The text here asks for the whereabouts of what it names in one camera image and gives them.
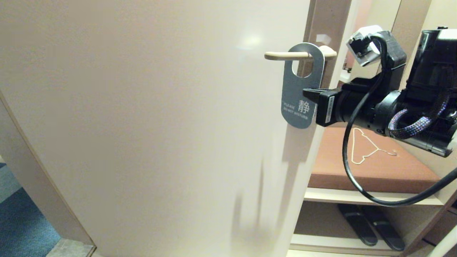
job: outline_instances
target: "black cable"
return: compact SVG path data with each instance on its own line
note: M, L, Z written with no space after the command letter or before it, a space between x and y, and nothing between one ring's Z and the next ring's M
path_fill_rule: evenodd
M413 197L410 197L408 199L404 199L404 200L400 200L400 201L393 201L392 202L392 201L380 200L380 199L370 195L370 193L368 193L367 191L365 191L362 188L362 186L356 181L356 179L352 175L351 168L349 167L349 161L348 161L348 158L347 158L347 146L348 146L349 135L351 134L352 126L354 125L354 122L356 120L357 115L360 112L360 109L365 104L367 99L371 96L371 94L381 84L381 82L383 80L383 77L384 77L384 74L386 72L388 72L388 69L389 69L389 67L387 66L387 43L386 43L385 39L382 37L381 34L371 35L370 38L373 41L377 41L379 43L379 45L380 45L379 52L381 54L382 70L381 70L381 73L379 74L379 77L376 80L375 84L370 88L368 93L362 98L362 100L357 105L357 107L354 109L354 111L352 112L351 117L349 118L349 120L347 122L346 130L345 130L344 137L343 137L343 149L342 149L342 152L343 152L343 165L344 165L344 168L345 168L345 171L346 171L346 174L347 174L349 180L356 187L356 189L363 196L368 198L369 200L371 200L371 201L373 201L373 202L375 202L375 203L377 203L379 205L388 206L388 207L399 207L399 206L406 206L406 205L415 204L417 202L420 202L420 201L430 197L431 195L433 195L436 192L440 191L445 186L447 186L449 183L454 181L457 178L457 168L455 168L453 171L451 171L449 174L447 174L444 178L442 178L440 181L438 181L435 184L433 184L433 186L429 187L425 191L423 191L423 192L421 192L421 193L419 193L419 194L417 194L417 195L415 195Z

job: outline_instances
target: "door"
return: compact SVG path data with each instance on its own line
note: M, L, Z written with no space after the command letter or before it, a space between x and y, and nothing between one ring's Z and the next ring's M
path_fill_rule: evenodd
M0 4L9 114L100 254L285 255L320 136L284 121L263 54L303 40L309 8Z

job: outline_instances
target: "wire hanger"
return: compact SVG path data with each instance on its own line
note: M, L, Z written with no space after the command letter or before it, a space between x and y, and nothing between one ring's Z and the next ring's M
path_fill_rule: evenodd
M368 139L368 141L370 141L370 143L371 143L374 147L376 147L376 150L374 150L373 152L371 152L369 155L363 155L363 156L362 156L362 161L360 161L360 162L355 162L355 161L354 161L354 148L355 148L355 145L356 145L356 130L359 130L359 131L362 133L362 136L363 136L364 138ZM382 151L382 152L384 152L384 153L386 153L386 154L388 154L388 155L397 156L397 153L396 153L395 151L393 151L393 153L389 153L389 152L387 152L386 150L383 150L383 149L379 148L379 147L378 147L378 146L377 146L368 136L365 135L365 133L363 132L363 130L361 130L360 128L354 128L354 129L352 130L352 154L351 154L351 155L352 155L352 156L351 156L351 161L352 161L352 163L357 164L357 165L360 165L360 164L362 164L362 163L365 161L365 159L366 159L367 157L372 156L372 155L373 155L374 153L376 153L377 151Z

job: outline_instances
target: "chinese character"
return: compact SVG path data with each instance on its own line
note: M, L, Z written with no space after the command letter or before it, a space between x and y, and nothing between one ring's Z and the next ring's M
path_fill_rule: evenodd
M299 112L303 112L303 113L307 113L309 112L309 102L308 101L303 101L303 100L300 100L298 102L298 111Z

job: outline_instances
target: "blue carpet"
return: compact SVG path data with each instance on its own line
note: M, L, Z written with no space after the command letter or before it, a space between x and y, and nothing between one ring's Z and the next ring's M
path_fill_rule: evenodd
M0 203L0 257L45 257L59 240L23 188Z

